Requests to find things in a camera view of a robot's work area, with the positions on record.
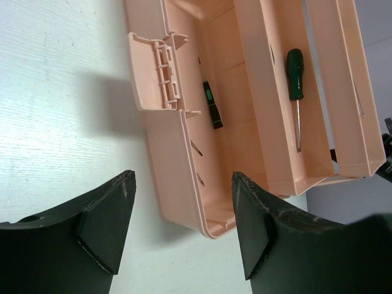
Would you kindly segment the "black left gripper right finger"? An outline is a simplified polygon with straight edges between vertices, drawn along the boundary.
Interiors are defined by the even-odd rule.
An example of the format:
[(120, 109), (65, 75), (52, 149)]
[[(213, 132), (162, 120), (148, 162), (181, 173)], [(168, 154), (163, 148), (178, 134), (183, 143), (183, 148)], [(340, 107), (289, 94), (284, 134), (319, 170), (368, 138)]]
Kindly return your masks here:
[(244, 275), (253, 293), (390, 293), (391, 215), (345, 225), (232, 176)]

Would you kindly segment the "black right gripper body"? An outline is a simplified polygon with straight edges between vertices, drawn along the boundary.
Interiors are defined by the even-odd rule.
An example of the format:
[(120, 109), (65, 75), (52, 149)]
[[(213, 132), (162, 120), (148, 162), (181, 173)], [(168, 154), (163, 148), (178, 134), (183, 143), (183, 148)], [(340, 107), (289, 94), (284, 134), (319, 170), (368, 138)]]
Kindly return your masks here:
[(390, 140), (382, 134), (377, 118), (341, 118), (331, 125), (338, 175), (372, 177), (385, 168), (391, 154)]

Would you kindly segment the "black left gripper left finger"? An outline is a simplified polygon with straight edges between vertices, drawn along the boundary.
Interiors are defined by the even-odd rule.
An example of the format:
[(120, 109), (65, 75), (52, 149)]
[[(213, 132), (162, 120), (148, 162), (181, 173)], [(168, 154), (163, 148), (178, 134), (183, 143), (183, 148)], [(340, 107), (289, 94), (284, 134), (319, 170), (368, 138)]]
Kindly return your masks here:
[(108, 293), (119, 272), (135, 172), (18, 222), (1, 224), (2, 293)]

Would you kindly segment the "black green precision screwdriver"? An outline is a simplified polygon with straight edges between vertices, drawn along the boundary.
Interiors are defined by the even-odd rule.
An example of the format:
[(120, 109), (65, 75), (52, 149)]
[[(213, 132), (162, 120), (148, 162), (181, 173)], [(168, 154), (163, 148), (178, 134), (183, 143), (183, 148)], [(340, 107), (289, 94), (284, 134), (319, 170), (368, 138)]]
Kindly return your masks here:
[(197, 173), (197, 178), (198, 178), (200, 184), (201, 184), (202, 186), (205, 186), (205, 184), (204, 184), (202, 178), (200, 177), (200, 175), (199, 175), (198, 173)]

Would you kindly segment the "pink plastic toolbox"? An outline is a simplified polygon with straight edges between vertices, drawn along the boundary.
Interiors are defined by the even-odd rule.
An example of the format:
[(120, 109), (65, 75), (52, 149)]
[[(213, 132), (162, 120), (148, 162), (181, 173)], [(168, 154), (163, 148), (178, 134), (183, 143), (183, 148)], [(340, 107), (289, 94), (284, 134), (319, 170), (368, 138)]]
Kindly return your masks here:
[[(210, 239), (233, 230), (235, 171), (277, 196), (357, 179), (339, 176), (330, 153), (333, 122), (378, 119), (354, 1), (125, 5), (133, 95), (168, 221)], [(300, 153), (286, 73), (294, 48), (304, 59)], [(212, 124), (204, 80), (220, 129)]]

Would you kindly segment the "small green precision screwdriver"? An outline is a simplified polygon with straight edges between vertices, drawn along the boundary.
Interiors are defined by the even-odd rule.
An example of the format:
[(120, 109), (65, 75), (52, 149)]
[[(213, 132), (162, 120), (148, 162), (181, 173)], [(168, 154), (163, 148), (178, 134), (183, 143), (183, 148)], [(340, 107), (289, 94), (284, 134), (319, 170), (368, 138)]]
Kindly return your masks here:
[(199, 150), (199, 148), (195, 145), (195, 143), (192, 140), (190, 141), (190, 143), (193, 149), (197, 152), (197, 154), (203, 156), (203, 153)]

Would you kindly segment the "green handled screwdriver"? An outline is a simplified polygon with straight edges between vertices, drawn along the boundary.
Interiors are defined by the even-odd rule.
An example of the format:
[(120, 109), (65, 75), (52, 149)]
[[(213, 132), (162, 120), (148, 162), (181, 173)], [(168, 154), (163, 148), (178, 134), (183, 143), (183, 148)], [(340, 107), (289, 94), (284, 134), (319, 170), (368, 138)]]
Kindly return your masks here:
[(303, 99), (303, 73), (304, 59), (299, 48), (291, 49), (287, 53), (286, 73), (288, 80), (289, 99), (295, 104), (296, 120), (296, 149), (301, 152), (301, 120), (300, 120), (300, 100)]

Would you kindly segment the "small black green screwdriver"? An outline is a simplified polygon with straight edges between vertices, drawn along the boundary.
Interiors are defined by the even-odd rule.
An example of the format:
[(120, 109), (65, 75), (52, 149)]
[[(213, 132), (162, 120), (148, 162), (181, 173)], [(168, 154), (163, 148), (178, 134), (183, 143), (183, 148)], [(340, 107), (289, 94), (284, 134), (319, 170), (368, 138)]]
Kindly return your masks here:
[(214, 127), (214, 129), (220, 129), (224, 125), (222, 123), (221, 116), (219, 114), (219, 110), (216, 106), (211, 87), (210, 87), (207, 80), (203, 81), (203, 89), (205, 92), (205, 96), (206, 96), (208, 109), (209, 109), (209, 113), (210, 113), (213, 127)]

